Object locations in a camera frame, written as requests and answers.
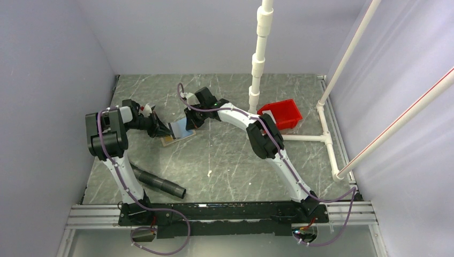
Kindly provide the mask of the white striped credit card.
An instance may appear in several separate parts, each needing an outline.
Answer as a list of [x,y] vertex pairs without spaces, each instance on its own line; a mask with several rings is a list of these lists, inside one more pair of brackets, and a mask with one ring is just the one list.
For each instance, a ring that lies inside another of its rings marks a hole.
[[174,139],[179,139],[182,136],[180,126],[177,122],[168,123],[169,130],[171,131],[171,136]]

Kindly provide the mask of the white credit card stack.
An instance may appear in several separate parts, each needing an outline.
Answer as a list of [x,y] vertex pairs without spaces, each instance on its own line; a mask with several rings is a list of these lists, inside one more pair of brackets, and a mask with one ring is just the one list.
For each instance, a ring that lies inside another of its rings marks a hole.
[[276,123],[275,117],[274,117],[273,113],[272,113],[270,110],[264,110],[264,111],[262,111],[262,114],[263,114],[263,115],[267,114],[268,116],[270,116],[270,118],[272,119],[272,121],[273,121],[274,123]]

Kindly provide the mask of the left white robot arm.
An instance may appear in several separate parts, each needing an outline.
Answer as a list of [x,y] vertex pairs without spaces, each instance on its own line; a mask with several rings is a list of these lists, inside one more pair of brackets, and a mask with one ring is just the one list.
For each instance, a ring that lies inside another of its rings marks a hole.
[[151,138],[172,135],[172,131],[159,119],[150,106],[132,99],[123,100],[120,106],[108,107],[85,116],[89,152],[111,172],[119,187],[123,206],[133,209],[133,218],[141,225],[153,220],[154,210],[143,187],[135,177],[128,160],[127,131],[145,131]]

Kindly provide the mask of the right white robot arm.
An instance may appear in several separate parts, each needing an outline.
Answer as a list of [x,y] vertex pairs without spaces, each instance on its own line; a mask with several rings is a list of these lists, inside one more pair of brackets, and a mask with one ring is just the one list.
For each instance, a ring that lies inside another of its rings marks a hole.
[[291,163],[283,136],[269,114],[252,114],[226,99],[218,100],[207,87],[192,94],[184,92],[183,84],[179,83],[177,94],[186,105],[184,113],[187,130],[200,128],[206,119],[215,119],[245,131],[255,155],[269,163],[286,185],[296,206],[296,218],[308,222],[315,216],[321,201]]

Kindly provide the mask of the red plastic bin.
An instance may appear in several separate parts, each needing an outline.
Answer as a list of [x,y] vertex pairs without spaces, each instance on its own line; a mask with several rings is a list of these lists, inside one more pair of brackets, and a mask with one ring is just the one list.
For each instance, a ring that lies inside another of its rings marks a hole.
[[270,114],[279,130],[293,129],[303,119],[293,99],[265,104],[257,113]]

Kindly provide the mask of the white diagonal pole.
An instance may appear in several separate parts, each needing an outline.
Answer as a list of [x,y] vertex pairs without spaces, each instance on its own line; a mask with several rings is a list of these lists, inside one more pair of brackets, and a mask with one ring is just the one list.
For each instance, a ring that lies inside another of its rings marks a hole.
[[339,63],[335,66],[334,73],[332,74],[327,88],[322,94],[322,97],[319,99],[317,103],[317,107],[323,107],[329,97],[331,91],[333,90],[334,86],[336,85],[339,77],[341,76],[342,72],[344,71],[348,61],[350,60],[356,46],[358,45],[360,39],[362,38],[367,26],[369,25],[372,17],[374,16],[376,10],[378,9],[381,0],[373,0],[367,5],[366,11],[360,17],[360,22],[358,26],[355,28],[354,33],[351,39],[348,41],[347,47],[342,54],[342,58],[340,59]]

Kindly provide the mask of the white pole with red stripe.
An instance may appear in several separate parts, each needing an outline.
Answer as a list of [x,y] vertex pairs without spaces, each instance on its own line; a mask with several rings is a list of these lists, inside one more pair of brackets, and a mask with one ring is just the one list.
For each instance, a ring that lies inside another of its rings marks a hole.
[[400,114],[386,129],[358,153],[343,169],[336,172],[333,177],[342,179],[347,173],[356,168],[359,163],[372,152],[382,146],[388,139],[396,134],[404,125],[429,106],[436,98],[453,85],[453,68],[434,83],[424,94]]

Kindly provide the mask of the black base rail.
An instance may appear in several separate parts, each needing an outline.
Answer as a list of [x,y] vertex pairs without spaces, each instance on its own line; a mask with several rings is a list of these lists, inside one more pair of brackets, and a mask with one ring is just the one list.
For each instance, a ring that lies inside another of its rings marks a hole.
[[307,217],[293,201],[153,203],[151,211],[118,206],[120,226],[157,229],[159,239],[186,236],[274,234],[289,236],[297,224],[328,223],[326,205]]

